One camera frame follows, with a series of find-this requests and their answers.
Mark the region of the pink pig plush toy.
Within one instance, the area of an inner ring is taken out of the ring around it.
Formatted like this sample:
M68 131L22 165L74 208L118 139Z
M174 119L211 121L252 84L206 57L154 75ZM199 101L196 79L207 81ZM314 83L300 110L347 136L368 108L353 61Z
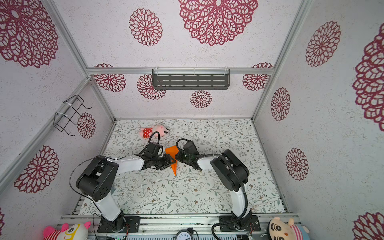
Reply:
M139 134L143 139L148 139L154 132L158 132L160 137L164 137L170 133L170 130L163 125L155 125L149 128L141 128Z

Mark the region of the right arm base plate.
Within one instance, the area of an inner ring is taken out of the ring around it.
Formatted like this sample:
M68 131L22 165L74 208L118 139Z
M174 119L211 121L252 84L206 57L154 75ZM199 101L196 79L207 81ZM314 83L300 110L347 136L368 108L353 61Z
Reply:
M236 222L220 225L221 232L256 232L261 230L258 216L252 214Z

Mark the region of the orange square paper sheet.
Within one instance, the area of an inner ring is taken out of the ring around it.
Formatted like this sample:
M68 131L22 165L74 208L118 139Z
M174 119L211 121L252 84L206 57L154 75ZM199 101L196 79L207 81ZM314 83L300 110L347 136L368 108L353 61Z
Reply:
M174 175L177 176L178 164L177 164L177 160L176 160L176 154L179 152L179 150L176 146L172 146L172 147L166 148L165 152L166 152L166 154L171 156L171 158L172 158L171 168L174 172Z

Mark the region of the round gauge clock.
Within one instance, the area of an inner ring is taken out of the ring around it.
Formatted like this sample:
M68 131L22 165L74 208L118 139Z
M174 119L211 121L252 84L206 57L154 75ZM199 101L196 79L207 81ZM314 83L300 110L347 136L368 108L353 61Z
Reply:
M180 230L176 234L175 240L194 240L194 230L192 228Z

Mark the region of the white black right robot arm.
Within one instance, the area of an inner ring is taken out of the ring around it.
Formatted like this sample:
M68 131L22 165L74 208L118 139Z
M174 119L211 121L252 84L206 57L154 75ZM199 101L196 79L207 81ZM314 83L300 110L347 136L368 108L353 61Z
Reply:
M246 185L250 172L243 162L230 150L221 154L194 155L179 151L176 160L196 170L213 170L222 184L231 193L232 214L240 220L249 214Z

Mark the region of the grey wall shelf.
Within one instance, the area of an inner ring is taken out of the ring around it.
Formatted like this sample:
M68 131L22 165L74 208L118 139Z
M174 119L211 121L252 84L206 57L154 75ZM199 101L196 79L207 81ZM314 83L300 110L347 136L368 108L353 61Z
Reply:
M230 86L230 70L218 74L176 74L152 70L155 90L227 90Z

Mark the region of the pink white plush toy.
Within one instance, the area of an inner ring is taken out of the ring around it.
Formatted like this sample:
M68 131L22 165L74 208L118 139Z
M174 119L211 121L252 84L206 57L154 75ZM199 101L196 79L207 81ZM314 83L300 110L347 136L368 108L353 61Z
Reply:
M60 230L46 227L43 232L44 240L87 240L91 222L69 226L65 223Z

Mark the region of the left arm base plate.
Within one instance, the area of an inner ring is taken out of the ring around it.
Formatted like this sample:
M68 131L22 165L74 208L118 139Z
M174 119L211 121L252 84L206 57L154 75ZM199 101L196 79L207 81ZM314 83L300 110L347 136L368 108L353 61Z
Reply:
M141 217L118 216L113 222L102 217L97 233L137 233L139 231Z

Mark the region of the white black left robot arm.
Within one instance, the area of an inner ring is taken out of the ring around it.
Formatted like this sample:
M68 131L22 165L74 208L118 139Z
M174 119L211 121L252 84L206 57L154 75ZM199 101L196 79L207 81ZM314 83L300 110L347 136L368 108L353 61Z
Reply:
M121 214L121 209L111 194L117 175L148 168L162 171L175 162L168 154L151 158L133 155L121 159L96 156L79 176L76 187L92 199L105 220L113 222Z

